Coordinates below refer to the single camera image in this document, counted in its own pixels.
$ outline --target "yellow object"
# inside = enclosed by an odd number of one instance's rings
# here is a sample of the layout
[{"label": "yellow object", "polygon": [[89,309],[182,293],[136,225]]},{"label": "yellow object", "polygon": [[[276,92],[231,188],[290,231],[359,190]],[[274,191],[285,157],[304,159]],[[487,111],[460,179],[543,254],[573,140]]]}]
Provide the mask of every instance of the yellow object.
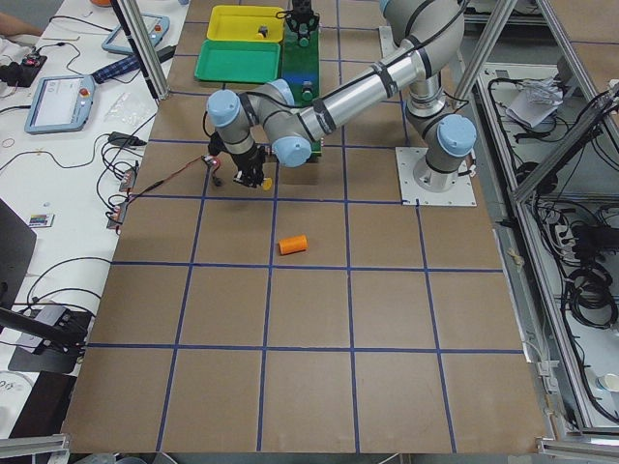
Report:
[{"label": "yellow object", "polygon": [[[210,41],[279,43],[283,40],[281,12],[279,7],[217,5],[211,11],[206,37]],[[264,28],[266,37],[260,34]]]},{"label": "yellow object", "polygon": [[281,239],[278,242],[281,254],[296,253],[297,251],[305,251],[308,249],[308,238],[305,235],[297,235],[296,237],[288,237]]},{"label": "yellow object", "polygon": [[262,181],[262,189],[264,191],[269,191],[272,186],[273,186],[273,179],[271,179],[270,177],[265,177],[264,181]]}]

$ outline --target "robotic arm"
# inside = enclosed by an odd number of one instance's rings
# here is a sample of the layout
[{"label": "robotic arm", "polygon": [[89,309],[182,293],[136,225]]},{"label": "robotic arm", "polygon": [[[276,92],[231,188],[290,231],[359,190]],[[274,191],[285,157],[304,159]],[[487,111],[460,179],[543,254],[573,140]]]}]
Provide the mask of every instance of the robotic arm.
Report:
[{"label": "robotic arm", "polygon": [[251,136],[252,126],[263,127],[283,166],[296,167],[310,157],[311,141],[410,85],[406,115],[429,147],[423,165],[415,168],[418,182],[432,191],[448,189],[476,139],[470,121],[446,111],[438,76],[459,48],[466,3],[381,0],[398,49],[306,108],[294,106],[282,79],[239,95],[230,90],[213,94],[208,115],[221,138],[219,149],[230,153],[239,168],[235,180],[256,187],[264,178],[264,153]]}]

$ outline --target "green tray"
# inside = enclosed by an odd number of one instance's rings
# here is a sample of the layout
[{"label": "green tray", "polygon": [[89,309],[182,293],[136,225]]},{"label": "green tray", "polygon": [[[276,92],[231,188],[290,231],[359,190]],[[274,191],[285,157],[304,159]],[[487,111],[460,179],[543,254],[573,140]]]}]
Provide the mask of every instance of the green tray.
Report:
[{"label": "green tray", "polygon": [[262,42],[204,41],[195,78],[263,84],[278,78],[280,45]]}]

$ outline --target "orange cylinder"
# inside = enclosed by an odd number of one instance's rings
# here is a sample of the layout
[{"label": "orange cylinder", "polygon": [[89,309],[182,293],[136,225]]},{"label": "orange cylinder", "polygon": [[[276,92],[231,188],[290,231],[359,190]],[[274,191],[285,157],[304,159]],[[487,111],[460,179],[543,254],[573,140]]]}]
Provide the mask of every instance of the orange cylinder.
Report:
[{"label": "orange cylinder", "polygon": [[297,235],[296,237],[288,237],[281,239],[278,242],[281,254],[296,253],[297,251],[305,251],[308,249],[308,238],[305,235]]}]

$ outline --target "white mounting plate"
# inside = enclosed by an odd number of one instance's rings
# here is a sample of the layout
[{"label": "white mounting plate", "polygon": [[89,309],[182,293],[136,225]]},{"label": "white mounting plate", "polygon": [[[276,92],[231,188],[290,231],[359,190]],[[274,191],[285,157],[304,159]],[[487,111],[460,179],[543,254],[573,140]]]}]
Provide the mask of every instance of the white mounting plate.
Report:
[{"label": "white mounting plate", "polygon": [[[415,182],[413,168],[417,161],[426,155],[426,151],[427,148],[421,147],[396,148],[402,204],[415,206],[419,201],[420,205],[428,206],[477,206],[469,176],[458,177],[454,186],[442,193],[427,191]],[[459,172],[465,172],[467,169],[466,162],[463,161]]]},{"label": "white mounting plate", "polygon": [[379,26],[378,36],[380,37],[380,50],[383,53],[383,58],[396,51],[394,34],[391,31],[391,26]]}]

